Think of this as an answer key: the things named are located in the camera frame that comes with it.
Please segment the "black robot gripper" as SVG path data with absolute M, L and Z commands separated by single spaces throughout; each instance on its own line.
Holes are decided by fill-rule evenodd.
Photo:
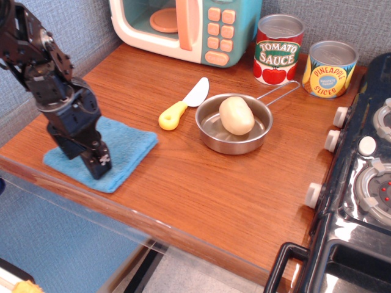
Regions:
M 97 122 L 101 117 L 97 98 L 81 78 L 37 78 L 38 109 L 48 119 L 48 131 L 64 155 L 81 159 L 94 179 L 112 168 L 111 155 Z

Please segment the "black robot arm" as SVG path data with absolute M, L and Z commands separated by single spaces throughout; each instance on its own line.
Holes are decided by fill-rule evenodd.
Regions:
M 94 179 L 111 167 L 96 126 L 101 111 L 90 86 L 73 76 L 70 56 L 24 5 L 1 1 L 1 68 L 31 92 L 47 131 L 68 159 L 81 157 Z

